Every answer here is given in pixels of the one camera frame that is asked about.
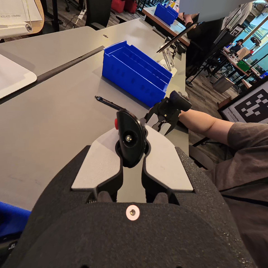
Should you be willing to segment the black framed tag sign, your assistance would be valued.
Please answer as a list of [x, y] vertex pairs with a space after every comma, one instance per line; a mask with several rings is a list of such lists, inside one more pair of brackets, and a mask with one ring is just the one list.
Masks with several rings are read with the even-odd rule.
[[224, 120], [230, 122], [268, 123], [267, 76], [229, 103], [218, 109]]

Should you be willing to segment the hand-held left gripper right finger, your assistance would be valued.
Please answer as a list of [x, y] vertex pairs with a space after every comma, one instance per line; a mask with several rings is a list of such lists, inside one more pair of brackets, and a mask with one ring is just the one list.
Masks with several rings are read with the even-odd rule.
[[193, 192], [193, 186], [173, 143], [145, 125], [149, 149], [143, 159], [143, 172], [171, 192]]

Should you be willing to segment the grey trash can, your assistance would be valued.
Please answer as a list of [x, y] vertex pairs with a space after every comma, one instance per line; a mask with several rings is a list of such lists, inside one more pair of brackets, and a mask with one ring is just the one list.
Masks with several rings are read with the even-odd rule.
[[232, 82], [229, 78], [223, 75], [216, 82], [213, 83], [213, 89], [216, 92], [222, 94], [234, 85], [234, 82]]

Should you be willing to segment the red plastic bin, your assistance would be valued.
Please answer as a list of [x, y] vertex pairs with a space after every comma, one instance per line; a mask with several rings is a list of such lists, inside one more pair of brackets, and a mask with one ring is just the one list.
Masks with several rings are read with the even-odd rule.
[[116, 13], [122, 13], [125, 6], [125, 0], [112, 0], [111, 1], [111, 10]]
[[136, 0], [125, 0], [124, 10], [134, 14], [137, 9], [137, 1]]

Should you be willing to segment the white stand base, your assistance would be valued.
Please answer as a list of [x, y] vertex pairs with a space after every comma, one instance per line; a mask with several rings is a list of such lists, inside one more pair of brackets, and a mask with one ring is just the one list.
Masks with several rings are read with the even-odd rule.
[[36, 81], [33, 72], [0, 55], [0, 99]]

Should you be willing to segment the green plastic bin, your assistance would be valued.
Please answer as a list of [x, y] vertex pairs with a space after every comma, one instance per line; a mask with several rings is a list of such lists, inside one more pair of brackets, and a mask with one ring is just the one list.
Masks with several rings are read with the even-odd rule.
[[237, 62], [237, 66], [244, 72], [247, 72], [251, 68], [244, 60]]

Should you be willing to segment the black office chair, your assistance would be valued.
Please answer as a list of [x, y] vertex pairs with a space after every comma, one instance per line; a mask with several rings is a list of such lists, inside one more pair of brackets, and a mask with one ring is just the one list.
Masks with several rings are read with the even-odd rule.
[[111, 13], [111, 0], [86, 0], [86, 22], [94, 30], [105, 29]]

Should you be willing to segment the black remote control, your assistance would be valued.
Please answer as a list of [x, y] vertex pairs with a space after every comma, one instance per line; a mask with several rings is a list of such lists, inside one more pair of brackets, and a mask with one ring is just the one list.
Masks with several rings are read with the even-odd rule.
[[119, 154], [123, 166], [133, 168], [141, 160], [146, 149], [146, 131], [140, 120], [126, 109], [116, 112], [114, 121], [119, 134]]

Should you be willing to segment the black battery cover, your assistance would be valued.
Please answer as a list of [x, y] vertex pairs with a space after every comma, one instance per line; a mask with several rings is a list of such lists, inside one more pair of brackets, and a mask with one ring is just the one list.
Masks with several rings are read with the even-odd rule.
[[117, 111], [120, 111], [120, 110], [126, 110], [125, 108], [123, 108], [123, 107], [121, 107], [121, 106], [119, 106], [119, 105], [116, 105], [115, 103], [110, 102], [110, 101], [108, 101], [107, 99], [102, 98], [101, 96], [95, 96], [95, 99], [96, 99], [97, 101], [99, 101], [99, 102], [101, 102], [101, 103], [103, 103], [103, 104], [105, 104], [105, 105], [107, 105], [107, 106], [109, 106], [109, 107], [111, 107], [111, 108], [117, 110]]

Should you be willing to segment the blue plastic bin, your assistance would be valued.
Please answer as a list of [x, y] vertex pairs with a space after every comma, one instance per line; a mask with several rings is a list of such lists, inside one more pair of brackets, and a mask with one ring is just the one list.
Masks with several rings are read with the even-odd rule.
[[165, 5], [158, 3], [154, 15], [161, 19], [167, 25], [171, 26], [173, 22], [177, 19], [178, 12], [176, 12], [170, 6], [165, 7]]
[[165, 97], [172, 73], [122, 41], [104, 48], [102, 76], [151, 108]]
[[0, 202], [1, 243], [20, 238], [31, 211]]

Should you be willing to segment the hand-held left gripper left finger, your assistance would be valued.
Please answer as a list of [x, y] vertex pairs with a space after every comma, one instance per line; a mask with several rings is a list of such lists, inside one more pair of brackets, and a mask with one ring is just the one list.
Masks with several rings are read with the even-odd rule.
[[97, 138], [89, 148], [72, 190], [118, 191], [123, 184], [122, 157], [117, 153], [118, 130], [113, 128]]

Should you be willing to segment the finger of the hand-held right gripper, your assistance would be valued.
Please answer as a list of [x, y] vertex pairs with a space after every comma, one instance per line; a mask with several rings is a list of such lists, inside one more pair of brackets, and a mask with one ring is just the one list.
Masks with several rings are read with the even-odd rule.
[[152, 128], [162, 134], [163, 136], [166, 136], [168, 133], [170, 133], [175, 126], [177, 125], [178, 118], [175, 120], [171, 120], [169, 122], [166, 121], [164, 117], [159, 117], [157, 123], [155, 123]]
[[158, 106], [154, 105], [152, 108], [150, 108], [149, 112], [144, 116], [145, 124], [159, 124], [159, 118], [158, 118]]

